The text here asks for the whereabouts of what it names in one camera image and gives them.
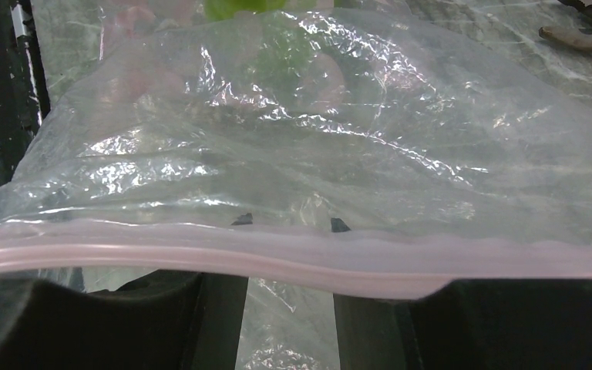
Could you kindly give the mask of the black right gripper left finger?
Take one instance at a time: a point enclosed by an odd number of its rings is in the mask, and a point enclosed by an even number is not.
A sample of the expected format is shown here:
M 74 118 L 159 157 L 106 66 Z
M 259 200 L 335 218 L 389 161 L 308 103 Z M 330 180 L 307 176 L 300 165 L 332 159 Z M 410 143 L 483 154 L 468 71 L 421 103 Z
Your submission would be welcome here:
M 247 279 L 158 270 L 115 291 L 0 279 L 0 369 L 232 369 Z

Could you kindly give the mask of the clear zip top bag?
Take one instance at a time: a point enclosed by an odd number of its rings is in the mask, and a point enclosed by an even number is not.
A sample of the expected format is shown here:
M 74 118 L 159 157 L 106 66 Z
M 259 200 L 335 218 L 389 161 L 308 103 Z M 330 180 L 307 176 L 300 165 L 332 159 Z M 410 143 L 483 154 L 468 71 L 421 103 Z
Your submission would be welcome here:
M 462 278 L 592 279 L 592 57 L 548 1 L 323 1 L 338 65 L 208 79 L 203 3 L 99 3 L 0 186 L 0 279 L 115 291 L 247 279 L 232 369 L 343 369 L 334 297 Z

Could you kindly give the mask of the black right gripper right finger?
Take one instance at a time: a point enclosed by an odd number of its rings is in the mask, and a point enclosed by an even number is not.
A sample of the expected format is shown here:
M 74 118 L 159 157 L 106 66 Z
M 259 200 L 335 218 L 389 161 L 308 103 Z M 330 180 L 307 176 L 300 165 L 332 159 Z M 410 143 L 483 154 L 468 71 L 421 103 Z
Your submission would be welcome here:
M 343 369 L 592 369 L 592 279 L 462 278 L 334 310 Z

